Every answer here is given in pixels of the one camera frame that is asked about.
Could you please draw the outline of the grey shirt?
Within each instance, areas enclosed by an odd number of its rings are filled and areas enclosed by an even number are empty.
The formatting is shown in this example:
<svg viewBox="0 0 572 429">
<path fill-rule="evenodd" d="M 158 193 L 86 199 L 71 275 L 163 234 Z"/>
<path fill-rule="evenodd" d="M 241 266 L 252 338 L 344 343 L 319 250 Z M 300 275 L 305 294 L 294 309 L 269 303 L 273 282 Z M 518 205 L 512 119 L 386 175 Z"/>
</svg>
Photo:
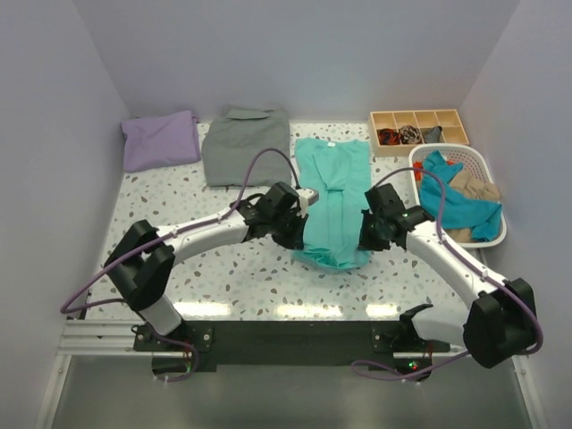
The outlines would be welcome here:
<svg viewBox="0 0 572 429">
<path fill-rule="evenodd" d="M 202 144 L 206 184 L 210 187 L 241 186 L 251 161 L 262 150 L 251 170 L 248 185 L 270 186 L 291 181 L 282 155 L 290 153 L 290 120 L 281 109 L 257 110 L 226 106 L 210 124 Z"/>
</svg>

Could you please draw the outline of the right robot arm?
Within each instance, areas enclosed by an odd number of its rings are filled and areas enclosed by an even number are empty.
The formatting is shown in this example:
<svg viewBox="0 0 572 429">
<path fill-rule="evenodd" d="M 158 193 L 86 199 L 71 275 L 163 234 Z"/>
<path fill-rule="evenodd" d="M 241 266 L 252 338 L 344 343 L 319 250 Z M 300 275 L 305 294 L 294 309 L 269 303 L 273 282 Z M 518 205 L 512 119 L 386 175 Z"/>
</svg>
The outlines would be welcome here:
<svg viewBox="0 0 572 429">
<path fill-rule="evenodd" d="M 465 310 L 440 314 L 433 305 L 399 317 L 397 340 L 407 350 L 428 341 L 464 347 L 479 365 L 492 368 L 542 344 L 534 292 L 523 279 L 510 281 L 454 242 L 421 206 L 407 208 L 390 184 L 366 192 L 359 246 L 400 247 L 428 264 L 462 300 Z"/>
</svg>

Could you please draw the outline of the teal t shirt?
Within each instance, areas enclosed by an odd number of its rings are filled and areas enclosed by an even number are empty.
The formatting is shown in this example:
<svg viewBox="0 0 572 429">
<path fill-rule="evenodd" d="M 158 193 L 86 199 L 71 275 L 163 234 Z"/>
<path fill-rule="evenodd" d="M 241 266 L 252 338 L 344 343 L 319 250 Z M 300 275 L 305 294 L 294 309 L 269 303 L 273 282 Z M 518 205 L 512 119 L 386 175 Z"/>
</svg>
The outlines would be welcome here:
<svg viewBox="0 0 572 429">
<path fill-rule="evenodd" d="M 370 145 L 365 141 L 298 139 L 294 155 L 299 184 L 318 192 L 308 209 L 304 248 L 293 256 L 328 270 L 366 265 L 370 253 L 358 248 L 365 193 L 372 187 Z"/>
</svg>

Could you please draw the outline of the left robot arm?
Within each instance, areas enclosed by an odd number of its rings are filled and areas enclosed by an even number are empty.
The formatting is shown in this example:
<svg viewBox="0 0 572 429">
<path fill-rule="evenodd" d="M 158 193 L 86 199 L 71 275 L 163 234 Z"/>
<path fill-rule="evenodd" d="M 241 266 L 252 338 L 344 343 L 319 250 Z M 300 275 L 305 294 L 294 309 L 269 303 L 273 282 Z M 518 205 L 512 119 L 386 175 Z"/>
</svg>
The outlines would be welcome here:
<svg viewBox="0 0 572 429">
<path fill-rule="evenodd" d="M 165 350 L 189 347 L 192 334 L 165 295 L 172 269 L 219 247 L 269 236 L 282 248 L 303 248 L 308 209 L 319 199 L 310 188 L 276 182 L 265 193 L 240 197 L 209 216 L 170 226 L 134 223 L 105 261 L 103 272 L 129 309 L 147 324 Z"/>
</svg>

